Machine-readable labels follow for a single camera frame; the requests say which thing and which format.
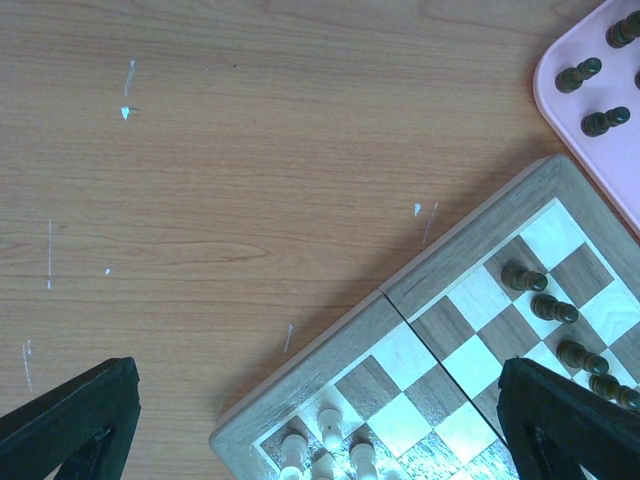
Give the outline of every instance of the chess piece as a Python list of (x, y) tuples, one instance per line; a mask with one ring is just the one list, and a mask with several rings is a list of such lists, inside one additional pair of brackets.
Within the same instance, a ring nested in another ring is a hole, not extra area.
[(616, 107), (605, 113), (595, 112), (582, 119), (580, 127), (585, 135), (597, 137), (604, 135), (612, 127), (627, 123), (631, 118), (631, 112), (627, 107)]
[(572, 368), (581, 368), (590, 373), (603, 375), (609, 371), (609, 362), (606, 358), (587, 351), (577, 342), (565, 340), (558, 345), (556, 354), (564, 363)]
[(356, 480), (378, 480), (376, 452), (368, 443), (359, 443), (351, 449), (351, 466), (356, 471)]
[(602, 70), (602, 61), (599, 58), (587, 58), (577, 67), (564, 69), (556, 77), (556, 87), (562, 93), (571, 93), (582, 86), (585, 80), (589, 80)]
[(622, 48), (640, 37), (640, 10), (615, 23), (607, 30), (607, 43), (613, 48)]
[(344, 439), (342, 435), (342, 414), (327, 408), (318, 415), (318, 427), (322, 433), (322, 443), (329, 451), (337, 450)]
[(542, 292), (549, 281), (542, 273), (527, 270), (518, 265), (507, 265), (500, 275), (502, 283), (513, 290), (530, 290)]
[(543, 320), (558, 320), (563, 323), (574, 323), (578, 320), (576, 307), (544, 293), (533, 298), (531, 310)]
[(589, 379), (589, 388), (602, 398), (612, 398), (619, 405), (630, 410), (640, 411), (640, 392), (633, 388), (620, 385), (613, 375), (594, 375)]
[(309, 446), (300, 435), (289, 435), (282, 442), (280, 480), (303, 480), (304, 462)]

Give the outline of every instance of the chessboard square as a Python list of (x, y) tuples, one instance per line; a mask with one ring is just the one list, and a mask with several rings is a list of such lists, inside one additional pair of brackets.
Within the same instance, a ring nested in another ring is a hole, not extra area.
[(336, 387), (365, 422), (400, 393), (373, 356), (351, 370)]
[(387, 337), (376, 346), (373, 356), (400, 390), (405, 390), (436, 365), (434, 356), (408, 324), (400, 324)]
[(565, 378), (571, 378), (567, 369), (564, 368), (562, 363), (560, 363), (560, 360), (556, 358), (555, 354), (549, 350), (549, 347), (547, 347), (543, 342), (538, 343), (531, 349), (531, 351), (527, 352), (524, 357), (539, 363), (552, 372), (556, 372), (558, 375), (562, 375)]
[(518, 471), (511, 458), (511, 452), (496, 440), (484, 452), (467, 465), (466, 470), (474, 480), (518, 480)]
[(619, 280), (598, 292), (580, 312), (608, 346), (640, 321), (636, 299), (627, 294), (627, 289)]
[(477, 335), (449, 355), (443, 365), (470, 398), (475, 398), (502, 372), (500, 362)]
[(411, 478), (449, 480), (462, 464), (436, 432), (429, 433), (402, 455), (398, 462)]
[(440, 361), (474, 334), (469, 322), (447, 297), (438, 300), (411, 328)]
[(490, 321), (478, 332), (478, 336), (501, 364), (509, 358), (524, 355), (540, 341), (536, 332), (513, 305), (509, 305)]
[(404, 393), (372, 416), (368, 424), (396, 458), (432, 430)]
[(618, 379), (620, 385), (635, 388), (638, 382), (635, 381), (633, 376), (624, 368), (624, 365), (618, 360), (608, 348), (600, 354), (609, 362), (609, 374)]
[[(557, 298), (561, 302), (571, 303), (571, 300), (564, 290), (562, 290), (560, 285), (558, 285), (556, 279), (553, 278), (552, 275), (547, 275), (547, 279), (549, 280), (549, 284), (547, 285), (544, 293)], [(542, 340), (544, 340), (556, 329), (560, 328), (562, 323), (556, 322), (555, 320), (542, 320), (533, 313), (533, 310), (531, 310), (531, 301), (536, 295), (538, 294), (535, 292), (525, 292), (520, 296), (520, 298), (513, 302), (513, 305), (518, 309), (533, 331), (536, 332)]]
[(586, 243), (560, 262), (551, 275), (577, 308), (613, 282), (609, 271)]
[(640, 323), (636, 324), (627, 333), (622, 335), (616, 343), (611, 345), (611, 351), (618, 357), (620, 363), (624, 365), (636, 383), (640, 383), (640, 355), (638, 355), (638, 345), (640, 345)]
[(309, 445), (309, 455), (304, 463), (304, 468), (308, 469), (313, 463), (320, 460), (327, 451), (320, 440), (311, 433), (306, 424), (298, 416), (293, 417), (286, 424), (276, 430), (270, 437), (260, 444), (260, 447), (276, 465), (280, 465), (282, 442), (285, 438), (294, 433), (305, 438)]
[(471, 272), (447, 296), (476, 332), (511, 303), (483, 266)]
[(463, 465), (498, 439), (470, 402), (453, 412), (435, 431)]
[(429, 370), (404, 393), (432, 427), (440, 425), (467, 401), (441, 365)]
[(356, 412), (353, 406), (344, 398), (344, 395), (340, 393), (336, 386), (332, 385), (299, 414), (309, 431), (320, 440), (322, 440), (322, 432), (318, 427), (318, 415), (328, 408), (338, 410), (342, 413), (342, 434), (345, 437), (351, 435), (351, 433), (364, 424), (364, 420), (360, 418), (358, 412)]
[(535, 256), (529, 248), (529, 245), (527, 245), (520, 235), (511, 240), (502, 247), (498, 253), (484, 263), (489, 274), (511, 300), (515, 300), (522, 295), (522, 291), (513, 290), (502, 283), (502, 271), (507, 265), (518, 265), (533, 272), (547, 274), (547, 269), (542, 265), (538, 257)]
[(520, 236), (550, 271), (584, 243), (584, 238), (574, 224), (564, 205), (556, 200)]
[[(585, 319), (578, 319), (576, 323), (563, 323), (560, 327), (549, 335), (544, 343), (557, 356), (558, 345), (565, 340), (571, 340), (583, 345), (589, 352), (600, 355), (607, 346), (598, 336), (596, 331)], [(564, 365), (571, 375), (578, 373), (578, 368)]]

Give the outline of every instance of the brown square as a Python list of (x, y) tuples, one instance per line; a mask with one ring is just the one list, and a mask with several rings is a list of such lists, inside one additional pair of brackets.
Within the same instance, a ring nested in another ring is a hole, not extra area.
[(441, 365), (425, 373), (404, 393), (433, 428), (467, 401)]
[(267, 438), (260, 444), (262, 449), (267, 455), (275, 462), (276, 465), (280, 465), (280, 451), (282, 448), (282, 442), (285, 438), (292, 434), (298, 434), (304, 437), (309, 444), (309, 456), (304, 464), (305, 470), (318, 460), (322, 458), (326, 453), (326, 449), (313, 433), (309, 431), (305, 423), (300, 417), (295, 416), (289, 420), (285, 425), (280, 427), (273, 435)]
[(411, 324), (435, 357), (443, 361), (475, 333), (448, 297), (442, 297)]
[[(591, 327), (591, 325), (589, 325), (589, 322), (587, 322), (582, 316), (580, 316), (576, 323), (562, 324), (551, 335), (545, 338), (544, 343), (549, 347), (549, 350), (556, 354), (558, 345), (560, 345), (564, 340), (577, 342), (583, 345), (589, 352), (597, 355), (600, 355), (607, 349), (607, 345), (604, 341)], [(562, 365), (567, 369), (572, 377), (580, 371), (579, 368), (572, 368), (564, 362), (562, 362)]]
[(504, 432), (498, 419), (498, 399), (500, 398), (500, 388), (498, 380), (483, 390), (483, 392), (473, 399), (474, 406), (482, 413), (484, 418), (491, 424), (500, 438), (504, 439)]
[(577, 308), (582, 308), (613, 281), (613, 277), (586, 243), (551, 270), (551, 275)]
[(513, 290), (502, 283), (500, 278), (502, 270), (509, 264), (520, 265), (528, 270), (547, 274), (547, 269), (540, 263), (538, 257), (535, 256), (520, 235), (511, 240), (484, 264), (493, 279), (500, 284), (504, 293), (511, 300), (516, 300), (523, 292)]
[(620, 363), (627, 369), (633, 379), (640, 383), (640, 323), (621, 336), (611, 345), (611, 351), (618, 357)]
[(501, 364), (509, 358), (523, 356), (540, 341), (538, 334), (513, 305), (487, 323), (478, 336)]
[(366, 422), (400, 395), (400, 389), (372, 356), (336, 383), (336, 388)]
[(398, 462), (411, 478), (429, 480), (447, 480), (462, 468), (460, 460), (436, 432), (411, 447)]

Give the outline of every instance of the scratch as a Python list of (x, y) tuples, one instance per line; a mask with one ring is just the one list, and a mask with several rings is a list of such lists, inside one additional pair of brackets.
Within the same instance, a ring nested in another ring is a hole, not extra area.
[(22, 359), (24, 360), (24, 371), (27, 374), (27, 383), (29, 384), (29, 391), (33, 393), (33, 385), (31, 383), (31, 372), (29, 371), (29, 360), (27, 356), (31, 356), (31, 340), (27, 340), (27, 344), (22, 344)]
[(429, 217), (429, 221), (427, 222), (427, 228), (424, 231), (424, 236), (422, 237), (422, 244), (424, 245), (427, 241), (427, 235), (429, 235), (429, 229), (431, 228), (431, 224), (433, 223), (433, 219), (436, 217), (436, 210), (438, 210), (438, 203), (436, 202), (433, 206), (433, 212), (431, 212), (431, 216)]
[(284, 345), (284, 353), (287, 353), (289, 350), (289, 343), (291, 343), (291, 335), (293, 335), (293, 324), (289, 324), (289, 334), (287, 335), (287, 343)]
[(124, 84), (124, 96), (129, 96), (129, 87), (131, 86), (131, 80), (133, 80), (133, 76), (136, 74), (136, 61), (135, 59), (131, 59), (131, 67), (129, 68), (129, 75), (127, 76), (127, 82)]
[(51, 233), (51, 226), (52, 226), (52, 222), (51, 219), (49, 219), (49, 266), (47, 269), (47, 288), (49, 290), (51, 290), (51, 246), (52, 246), (52, 236), (53, 234)]

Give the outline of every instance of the chessboard border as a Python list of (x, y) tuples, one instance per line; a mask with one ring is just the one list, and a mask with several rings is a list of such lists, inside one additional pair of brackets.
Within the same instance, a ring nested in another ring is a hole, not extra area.
[(391, 302), (374, 291), (225, 412), (209, 437), (211, 449), (238, 479), (275, 478), (255, 439), (403, 323)]
[[(636, 240), (565, 155), (538, 160), (387, 280), (380, 290), (413, 322), (440, 292), (500, 242), (559, 200), (618, 276), (640, 300), (632, 262)], [(456, 252), (467, 251), (460, 258)]]

